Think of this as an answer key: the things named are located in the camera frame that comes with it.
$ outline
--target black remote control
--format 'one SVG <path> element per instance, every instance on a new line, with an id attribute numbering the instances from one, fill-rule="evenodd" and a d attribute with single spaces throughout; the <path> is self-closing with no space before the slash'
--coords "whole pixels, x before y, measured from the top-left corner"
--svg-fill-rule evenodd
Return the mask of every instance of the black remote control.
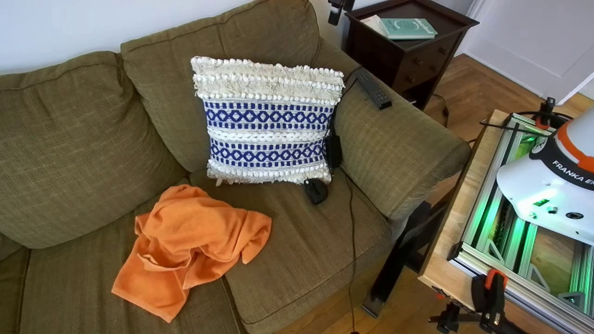
<path id="1" fill-rule="evenodd" d="M 375 80 L 371 77 L 371 74 L 364 69 L 360 68 L 356 71 L 355 77 L 363 86 L 363 89 L 367 92 L 373 103 L 382 110 L 392 105 L 392 101 L 384 93 Z"/>

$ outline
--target blue and white pillow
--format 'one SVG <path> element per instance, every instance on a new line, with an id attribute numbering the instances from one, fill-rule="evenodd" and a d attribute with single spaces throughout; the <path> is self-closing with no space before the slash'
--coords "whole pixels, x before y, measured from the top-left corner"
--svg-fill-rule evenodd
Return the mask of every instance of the blue and white pillow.
<path id="1" fill-rule="evenodd" d="M 324 137 L 342 72 L 194 57 L 210 136 L 208 176 L 228 183 L 330 182 Z"/>

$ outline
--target orange cloth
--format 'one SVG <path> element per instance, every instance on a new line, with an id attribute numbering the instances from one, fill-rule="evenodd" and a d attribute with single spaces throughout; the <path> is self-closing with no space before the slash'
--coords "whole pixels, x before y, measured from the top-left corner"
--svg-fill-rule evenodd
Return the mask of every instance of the orange cloth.
<path id="1" fill-rule="evenodd" d="M 241 255 L 250 262 L 268 241 L 272 221 L 235 209 L 189 185 L 170 187 L 150 213 L 136 217 L 138 239 L 112 292 L 171 322 L 189 289 L 223 276 Z"/>

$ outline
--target back cushion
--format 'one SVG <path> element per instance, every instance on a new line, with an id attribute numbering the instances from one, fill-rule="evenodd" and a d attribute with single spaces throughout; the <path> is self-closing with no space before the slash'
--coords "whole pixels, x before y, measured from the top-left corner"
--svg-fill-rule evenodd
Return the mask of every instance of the back cushion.
<path id="1" fill-rule="evenodd" d="M 0 232 L 12 240 L 42 248 L 76 238 L 184 173 L 119 55 L 0 77 Z"/>
<path id="2" fill-rule="evenodd" d="M 122 44 L 128 76 L 163 141 L 190 172 L 204 169 L 209 139 L 202 101 L 194 96 L 193 56 L 308 65 L 318 46 L 307 0 L 259 0 Z"/>

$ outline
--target computer mouse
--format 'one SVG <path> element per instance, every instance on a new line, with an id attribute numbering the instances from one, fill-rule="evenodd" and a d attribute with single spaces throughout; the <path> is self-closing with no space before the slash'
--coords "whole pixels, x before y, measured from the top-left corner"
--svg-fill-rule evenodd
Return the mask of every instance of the computer mouse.
<path id="1" fill-rule="evenodd" d="M 322 203 L 328 197 L 328 186 L 320 179 L 307 179 L 303 186 L 305 194 L 314 205 Z"/>

